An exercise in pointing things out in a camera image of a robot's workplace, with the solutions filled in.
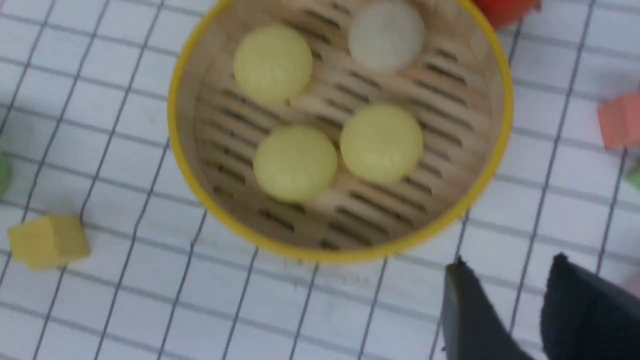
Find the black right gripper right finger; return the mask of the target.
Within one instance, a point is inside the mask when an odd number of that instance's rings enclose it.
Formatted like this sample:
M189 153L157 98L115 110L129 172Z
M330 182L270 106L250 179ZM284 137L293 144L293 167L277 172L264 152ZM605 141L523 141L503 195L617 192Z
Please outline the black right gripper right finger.
M541 317L549 360L637 360L640 301L626 289L574 264L553 258Z

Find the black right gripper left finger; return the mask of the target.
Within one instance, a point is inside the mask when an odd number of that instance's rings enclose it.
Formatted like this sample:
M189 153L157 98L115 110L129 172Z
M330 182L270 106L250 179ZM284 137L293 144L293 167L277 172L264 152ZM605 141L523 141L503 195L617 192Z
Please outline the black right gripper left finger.
M441 327L448 360L530 360L461 258L445 267Z

